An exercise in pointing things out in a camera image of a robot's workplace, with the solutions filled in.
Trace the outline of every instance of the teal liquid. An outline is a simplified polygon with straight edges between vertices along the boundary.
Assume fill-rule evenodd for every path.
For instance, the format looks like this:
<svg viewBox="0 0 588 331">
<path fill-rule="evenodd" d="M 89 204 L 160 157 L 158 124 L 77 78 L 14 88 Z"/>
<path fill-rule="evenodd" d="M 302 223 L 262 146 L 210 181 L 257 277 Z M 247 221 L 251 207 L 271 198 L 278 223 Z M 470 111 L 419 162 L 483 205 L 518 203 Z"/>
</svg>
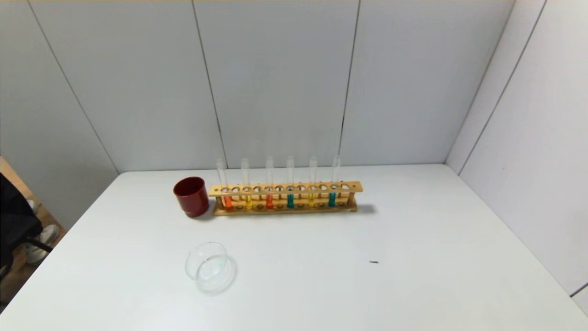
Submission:
<svg viewBox="0 0 588 331">
<path fill-rule="evenodd" d="M 329 193 L 329 207 L 335 206 L 335 198 L 337 197 L 337 193 Z"/>
<path fill-rule="evenodd" d="M 288 208 L 294 208 L 294 194 L 288 194 Z"/>
</svg>

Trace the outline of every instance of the red liquid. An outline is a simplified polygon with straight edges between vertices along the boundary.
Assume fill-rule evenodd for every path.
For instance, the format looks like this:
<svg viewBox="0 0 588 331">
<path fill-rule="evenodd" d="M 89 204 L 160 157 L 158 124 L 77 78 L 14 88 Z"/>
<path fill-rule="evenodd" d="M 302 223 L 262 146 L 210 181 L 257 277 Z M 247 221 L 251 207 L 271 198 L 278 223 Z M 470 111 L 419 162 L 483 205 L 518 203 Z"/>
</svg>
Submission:
<svg viewBox="0 0 588 331">
<path fill-rule="evenodd" d="M 267 195 L 267 199 L 266 199 L 266 204 L 265 204 L 265 206 L 266 206 L 268 209 L 272 209 L 272 208 L 273 208 L 273 195 L 271 195 L 271 194 L 270 194 L 270 195 Z"/>
<path fill-rule="evenodd" d="M 225 197 L 225 208 L 227 210 L 233 209 L 233 200 L 231 200 L 230 197 Z"/>
</svg>

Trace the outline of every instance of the white wall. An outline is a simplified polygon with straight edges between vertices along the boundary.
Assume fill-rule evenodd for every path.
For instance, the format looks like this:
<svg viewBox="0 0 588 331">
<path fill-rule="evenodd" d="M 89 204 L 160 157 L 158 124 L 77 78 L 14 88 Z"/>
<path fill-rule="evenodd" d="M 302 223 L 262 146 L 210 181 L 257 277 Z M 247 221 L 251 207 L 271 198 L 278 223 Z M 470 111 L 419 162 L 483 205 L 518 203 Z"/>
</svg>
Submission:
<svg viewBox="0 0 588 331">
<path fill-rule="evenodd" d="M 358 0 L 196 1 L 229 167 L 338 153 Z"/>
<path fill-rule="evenodd" d="M 512 0 L 31 5 L 2 3 L 0 88 L 18 96 L 2 152 L 67 226 L 116 175 L 109 156 L 120 172 L 324 165 L 340 146 L 345 164 L 443 161 Z"/>
<path fill-rule="evenodd" d="M 512 5 L 362 1 L 342 162 L 444 162 Z"/>
<path fill-rule="evenodd" d="M 460 173 L 504 91 L 546 0 L 518 0 L 446 164 Z"/>
<path fill-rule="evenodd" d="M 31 4 L 120 172 L 214 168 L 223 151 L 191 2 Z"/>
<path fill-rule="evenodd" d="M 118 173 L 26 1 L 0 2 L 2 155 L 69 229 Z"/>
<path fill-rule="evenodd" d="M 588 281 L 587 17 L 547 1 L 461 173 L 568 293 Z"/>
</svg>

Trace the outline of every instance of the black chair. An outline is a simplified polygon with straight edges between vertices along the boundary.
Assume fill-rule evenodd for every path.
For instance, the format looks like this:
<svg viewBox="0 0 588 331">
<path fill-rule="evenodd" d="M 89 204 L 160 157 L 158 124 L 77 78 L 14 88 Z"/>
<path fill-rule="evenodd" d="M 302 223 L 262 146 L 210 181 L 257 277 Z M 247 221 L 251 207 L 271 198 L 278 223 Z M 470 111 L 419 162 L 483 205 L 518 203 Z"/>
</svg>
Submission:
<svg viewBox="0 0 588 331">
<path fill-rule="evenodd" d="M 21 244 L 30 243 L 50 252 L 52 248 L 36 240 L 43 232 L 43 225 L 31 210 L 26 199 L 4 175 L 0 178 L 0 280 L 12 267 L 12 252 Z"/>
<path fill-rule="evenodd" d="M 14 261 L 12 251 L 21 244 L 30 243 L 45 251 L 52 250 L 50 246 L 33 239 L 40 235 L 42 231 L 43 225 L 35 217 L 2 214 L 0 220 L 0 237 L 2 240 L 0 244 L 0 267 L 8 267 L 4 270 L 3 275 L 0 275 L 0 279 L 4 278 L 4 275 L 12 266 L 12 262 Z"/>
</svg>

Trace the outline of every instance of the white sneaker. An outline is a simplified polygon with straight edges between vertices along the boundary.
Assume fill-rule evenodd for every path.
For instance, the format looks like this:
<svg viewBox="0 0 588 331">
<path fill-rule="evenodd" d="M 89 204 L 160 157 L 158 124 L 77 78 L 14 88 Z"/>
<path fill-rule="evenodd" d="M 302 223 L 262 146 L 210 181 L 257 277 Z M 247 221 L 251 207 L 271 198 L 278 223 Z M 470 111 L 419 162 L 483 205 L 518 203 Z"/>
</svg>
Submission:
<svg viewBox="0 0 588 331">
<path fill-rule="evenodd" d="M 57 239 L 59 235 L 59 228 L 55 224 L 51 224 L 43 229 L 43 232 L 39 235 L 37 240 L 45 245 L 49 245 Z M 47 256 L 47 251 L 36 247 L 33 244 L 25 243 L 25 254 L 26 254 L 26 262 L 31 265 L 36 265 L 41 263 L 41 261 Z"/>
<path fill-rule="evenodd" d="M 33 209 L 33 213 L 35 213 L 35 215 L 37 214 L 37 211 L 39 211 L 39 205 L 36 204 L 33 200 L 29 199 L 26 202 L 29 203 L 29 206 L 31 207 L 31 209 Z"/>
</svg>

